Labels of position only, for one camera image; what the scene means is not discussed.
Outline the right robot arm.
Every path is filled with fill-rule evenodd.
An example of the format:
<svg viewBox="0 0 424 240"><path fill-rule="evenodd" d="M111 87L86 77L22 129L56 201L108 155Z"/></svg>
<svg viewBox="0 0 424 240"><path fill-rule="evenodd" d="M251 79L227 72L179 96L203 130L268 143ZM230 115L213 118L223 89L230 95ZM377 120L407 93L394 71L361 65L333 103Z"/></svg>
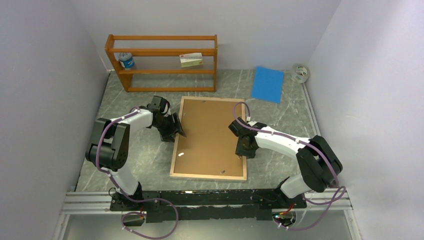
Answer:
<svg viewBox="0 0 424 240"><path fill-rule="evenodd" d="M261 122L244 122L241 118L228 128L238 138L235 154L239 157L253 159L257 149L267 149L297 161L300 173L284 180L274 195L276 204L282 208L306 192L322 193L343 170L342 163L322 136L296 137Z"/></svg>

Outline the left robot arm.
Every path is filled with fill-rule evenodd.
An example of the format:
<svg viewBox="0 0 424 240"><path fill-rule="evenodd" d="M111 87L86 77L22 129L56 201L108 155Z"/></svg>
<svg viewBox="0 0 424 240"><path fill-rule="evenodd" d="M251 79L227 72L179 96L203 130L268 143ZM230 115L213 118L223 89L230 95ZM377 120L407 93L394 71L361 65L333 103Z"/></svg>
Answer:
<svg viewBox="0 0 424 240"><path fill-rule="evenodd" d="M142 185L126 162L131 138L144 128L157 129L162 142L173 143L176 135L185 135L178 114L171 112L170 102L155 95L149 104L132 107L125 115L97 119L85 152L85 159L114 184L116 202L130 210L143 206Z"/></svg>

